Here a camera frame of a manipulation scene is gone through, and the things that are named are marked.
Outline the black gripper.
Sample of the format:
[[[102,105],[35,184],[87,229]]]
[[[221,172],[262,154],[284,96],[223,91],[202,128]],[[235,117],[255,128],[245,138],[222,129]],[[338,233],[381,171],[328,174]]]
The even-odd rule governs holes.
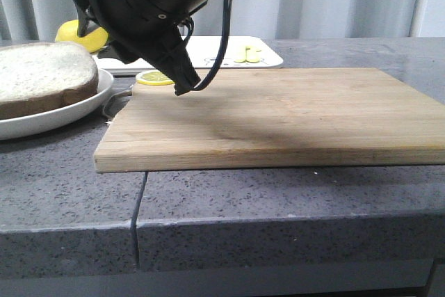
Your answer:
[[[78,35],[86,35],[91,22],[102,27],[111,40],[99,53],[125,64],[147,61],[175,83],[176,95],[205,89],[220,69],[227,50],[232,0],[223,0],[220,48],[209,73],[201,79],[189,58],[178,27],[191,35],[192,16],[208,0],[73,0],[79,18]]]

